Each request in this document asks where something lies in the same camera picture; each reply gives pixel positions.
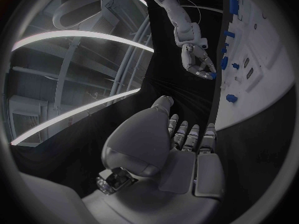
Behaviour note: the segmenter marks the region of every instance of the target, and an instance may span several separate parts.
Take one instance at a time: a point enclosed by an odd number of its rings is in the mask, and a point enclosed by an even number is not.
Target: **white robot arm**
[[[177,0],[154,0],[161,7],[165,8],[167,15],[174,26],[174,39],[178,47],[182,48],[183,67],[204,79],[213,80],[216,78],[216,69],[208,57],[205,49],[208,48],[206,38],[201,37],[199,25],[191,22],[186,11],[180,6]],[[195,64],[195,56],[201,61],[201,65]],[[205,72],[208,66],[211,72]]]

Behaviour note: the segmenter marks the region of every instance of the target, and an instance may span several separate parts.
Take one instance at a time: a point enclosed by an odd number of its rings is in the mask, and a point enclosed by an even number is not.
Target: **white panel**
[[[228,64],[222,71],[216,130],[230,127],[265,110],[289,91],[295,81],[287,51],[267,15],[250,0],[244,0],[246,8],[241,7],[240,1],[240,11],[246,19],[241,21],[234,15],[233,22],[229,24],[228,31],[235,33],[235,38],[226,39],[229,46],[224,56],[228,57]],[[240,68],[233,68],[233,63]],[[228,94],[238,100],[228,102]]]

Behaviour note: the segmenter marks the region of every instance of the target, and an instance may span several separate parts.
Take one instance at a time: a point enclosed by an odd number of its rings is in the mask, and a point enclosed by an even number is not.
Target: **blue knob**
[[[217,74],[216,73],[213,73],[213,72],[210,72],[209,73],[209,75],[213,78],[213,80],[215,80],[216,79],[216,76],[217,76]]]
[[[238,0],[229,0],[229,12],[231,14],[238,15],[239,10],[239,1]]]
[[[234,103],[234,102],[236,102],[236,101],[238,100],[238,97],[235,97],[234,95],[227,95],[227,96],[226,96],[226,100],[227,100],[228,102],[232,102],[232,103]]]
[[[225,70],[225,68],[227,66],[227,62],[228,62],[228,57],[227,56],[223,57],[223,59],[221,60],[221,64],[220,64],[222,70]]]
[[[224,35],[226,35],[226,36],[230,36],[230,37],[232,37],[232,38],[235,38],[235,34],[232,33],[232,32],[230,32],[230,31],[224,31]]]
[[[236,68],[237,70],[240,68],[240,66],[236,63],[232,64],[233,65],[233,68]]]

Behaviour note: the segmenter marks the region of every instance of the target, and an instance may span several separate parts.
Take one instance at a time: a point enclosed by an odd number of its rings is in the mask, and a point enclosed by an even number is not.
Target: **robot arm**
[[[199,25],[191,22],[189,15],[177,0],[154,0],[163,7],[174,26],[174,38],[178,47],[182,48],[183,67],[203,79],[216,78],[216,69],[204,49],[208,48],[206,38],[201,37]],[[201,60],[201,65],[195,64],[195,56]],[[211,72],[203,71],[206,65]]]

